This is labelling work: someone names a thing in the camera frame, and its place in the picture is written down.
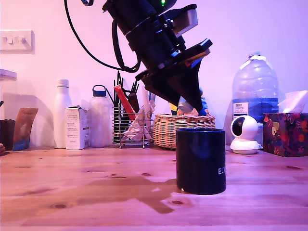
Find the white water bottle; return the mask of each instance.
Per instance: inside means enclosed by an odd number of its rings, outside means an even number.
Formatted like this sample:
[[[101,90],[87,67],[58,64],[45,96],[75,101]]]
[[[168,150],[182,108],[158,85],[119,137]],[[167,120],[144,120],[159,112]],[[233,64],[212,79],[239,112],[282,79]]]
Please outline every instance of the white water bottle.
[[[71,107],[72,100],[68,92],[68,80],[57,79],[57,95],[53,111],[53,135],[55,148],[65,148],[65,109]]]

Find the black mug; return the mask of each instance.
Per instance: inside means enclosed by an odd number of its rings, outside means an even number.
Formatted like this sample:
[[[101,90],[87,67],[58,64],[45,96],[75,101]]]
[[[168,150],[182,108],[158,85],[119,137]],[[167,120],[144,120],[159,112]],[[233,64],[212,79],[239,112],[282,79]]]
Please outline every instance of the black mug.
[[[225,130],[176,131],[177,186],[184,192],[211,195],[226,190]]]

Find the security camera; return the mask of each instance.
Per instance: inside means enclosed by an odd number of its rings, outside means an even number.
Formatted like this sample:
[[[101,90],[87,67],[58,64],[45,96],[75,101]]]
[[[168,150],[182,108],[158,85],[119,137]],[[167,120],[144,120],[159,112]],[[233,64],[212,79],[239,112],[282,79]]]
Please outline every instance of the security camera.
[[[248,115],[235,118],[231,123],[231,133],[235,139],[231,143],[231,149],[239,154],[255,154],[259,144],[255,141],[258,132],[257,121]]]

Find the black electrical cable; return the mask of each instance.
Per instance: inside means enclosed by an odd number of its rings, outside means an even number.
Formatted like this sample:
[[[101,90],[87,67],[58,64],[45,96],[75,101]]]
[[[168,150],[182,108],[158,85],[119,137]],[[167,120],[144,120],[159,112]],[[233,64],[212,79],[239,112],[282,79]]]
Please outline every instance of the black electrical cable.
[[[136,71],[134,71],[134,68],[137,69],[137,70],[139,69],[141,59],[137,55],[138,62],[136,64],[136,66],[134,66],[133,68],[129,68],[128,66],[125,66],[123,58],[122,58],[120,46],[119,46],[119,39],[118,39],[118,36],[117,36],[117,20],[116,19],[114,19],[113,22],[112,22],[112,42],[113,42],[114,50],[115,50],[115,54],[116,54],[115,57],[116,57],[116,60],[117,60],[117,63],[119,64],[119,66],[123,70],[125,70],[126,72],[130,72],[130,73],[136,72]]]
[[[68,22],[69,22],[69,24],[70,24],[70,26],[71,26],[71,28],[72,28],[72,31],[74,32],[74,34],[75,34],[75,36],[76,36],[78,42],[79,42],[80,45],[82,46],[82,48],[88,53],[89,56],[91,56],[95,61],[99,62],[100,64],[102,64],[102,65],[104,65],[104,66],[107,66],[107,67],[109,67],[109,68],[115,69],[115,70],[127,71],[127,72],[130,72],[130,73],[135,73],[135,72],[137,72],[137,71],[139,70],[139,67],[140,67],[140,64],[141,64],[141,60],[140,60],[140,58],[139,58],[138,55],[137,55],[138,62],[137,62],[137,64],[134,65],[132,68],[130,68],[130,67],[125,67],[124,65],[123,65],[124,68],[119,68],[119,67],[116,67],[116,66],[108,65],[108,64],[106,64],[106,63],[100,61],[99,59],[97,59],[93,54],[91,54],[91,52],[90,52],[90,51],[86,48],[86,46],[82,43],[81,39],[79,38],[77,32],[76,32],[75,29],[74,29],[74,26],[73,26],[71,17],[70,17],[69,12],[68,12],[67,0],[64,0],[64,6],[65,6],[66,16],[67,16]],[[119,55],[119,54],[117,54],[117,53],[116,53],[116,55],[115,55],[117,61],[118,61],[118,60],[122,60],[122,61],[123,61],[122,56],[121,56],[121,57],[118,57],[118,55]]]

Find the wooden table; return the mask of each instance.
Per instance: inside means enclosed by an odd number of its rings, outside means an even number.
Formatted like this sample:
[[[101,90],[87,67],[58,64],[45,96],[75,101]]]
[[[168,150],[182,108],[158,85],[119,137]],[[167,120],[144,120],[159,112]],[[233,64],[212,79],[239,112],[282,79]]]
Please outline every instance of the wooden table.
[[[181,192],[175,159],[156,147],[9,153],[1,230],[308,230],[308,157],[227,151],[217,195]]]

